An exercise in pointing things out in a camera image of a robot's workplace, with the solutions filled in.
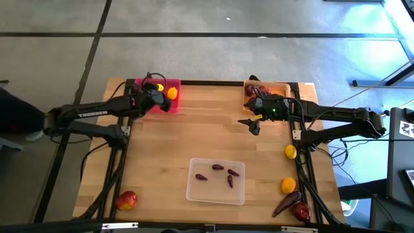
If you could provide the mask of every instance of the gray floor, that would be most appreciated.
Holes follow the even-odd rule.
[[[0,32],[95,32],[104,4],[3,0]],[[398,0],[387,4],[398,8]],[[378,3],[117,0],[104,31],[378,34],[393,28]],[[71,103],[91,45],[92,38],[0,38],[0,79],[11,81],[3,87],[42,111]],[[186,80],[244,80],[256,74],[262,80],[313,82],[320,104],[333,105],[360,91],[349,86],[351,80],[382,79],[407,61],[395,39],[102,38],[82,102],[100,101],[110,77],[138,78],[153,71]],[[400,105],[413,96],[414,89],[373,89],[341,106],[384,110],[384,104]],[[34,143],[8,138],[25,150],[1,152],[1,225],[30,221],[56,149],[47,138]],[[70,219],[80,160],[88,149],[88,143],[68,147],[47,221]],[[387,144],[371,142],[351,150],[343,168],[365,182],[384,178],[386,162]],[[351,182],[335,172],[340,186]]]

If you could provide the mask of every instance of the small red bean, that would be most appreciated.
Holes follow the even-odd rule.
[[[207,177],[201,175],[201,174],[195,174],[195,178],[202,180],[202,181],[207,181]]]
[[[227,182],[228,185],[230,185],[230,187],[233,188],[233,177],[231,175],[228,175]]]
[[[221,165],[218,165],[218,164],[214,164],[214,165],[212,166],[212,168],[213,168],[214,170],[223,170],[223,169],[224,169],[224,166],[221,166]]]
[[[233,171],[233,170],[231,170],[231,169],[227,170],[227,172],[228,172],[230,175],[240,176],[237,172],[235,172],[235,171]]]

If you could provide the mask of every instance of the pink container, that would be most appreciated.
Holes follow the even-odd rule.
[[[135,84],[141,86],[143,78],[138,78],[135,80]],[[152,83],[152,84],[161,84],[164,86],[164,90],[162,91],[166,96],[168,89],[175,87],[178,90],[178,95],[175,100],[171,101],[171,109],[167,112],[169,114],[177,113],[179,111],[180,106],[180,87],[181,87],[181,80],[178,79],[168,79],[167,78],[167,86],[164,83],[164,79],[162,78],[147,78],[145,83]],[[159,106],[153,107],[149,113],[166,113],[160,109]]]

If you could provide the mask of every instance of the black pants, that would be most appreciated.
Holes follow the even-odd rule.
[[[32,133],[43,129],[45,114],[0,87],[0,133]]]

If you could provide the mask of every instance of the orange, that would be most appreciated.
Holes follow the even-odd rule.
[[[284,194],[289,194],[293,192],[295,190],[295,187],[296,187],[296,181],[291,177],[287,177],[286,179],[282,181],[282,192]]]
[[[177,88],[172,87],[172,88],[168,89],[167,97],[172,99],[172,100],[175,100],[178,94],[179,94],[179,91],[177,90]]]

